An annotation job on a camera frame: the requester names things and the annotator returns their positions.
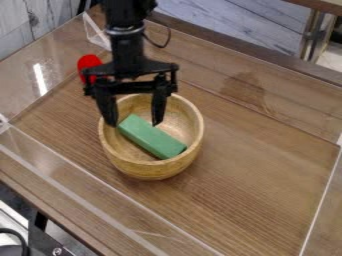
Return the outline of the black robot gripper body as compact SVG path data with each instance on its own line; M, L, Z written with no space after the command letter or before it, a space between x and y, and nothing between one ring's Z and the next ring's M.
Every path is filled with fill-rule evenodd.
M108 80L113 94L134 94L153 93L155 77L164 75L167 96L177 91L179 66L151 60L144 56L142 38L142 32L109 35L112 61L82 70L85 96L94 96L93 85L98 78Z

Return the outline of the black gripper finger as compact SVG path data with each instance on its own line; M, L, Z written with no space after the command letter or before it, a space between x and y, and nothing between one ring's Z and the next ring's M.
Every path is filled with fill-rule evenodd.
M106 79L98 78L96 80L93 95L102 119L109 126L114 127L117 125L118 112L110 83Z
M167 80L164 75L157 75L155 77L155 88L151 104L152 125L156 126L163 121L167 104Z

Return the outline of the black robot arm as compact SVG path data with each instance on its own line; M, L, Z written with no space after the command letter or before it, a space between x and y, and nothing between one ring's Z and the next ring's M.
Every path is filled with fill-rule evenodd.
M92 96L105 123L116 127L116 95L152 95L152 125L163 122L167 98L177 91L179 65L148 59L144 55L144 20L156 8L156 0L102 0L105 34L109 37L112 61L89 63L78 70L84 94Z

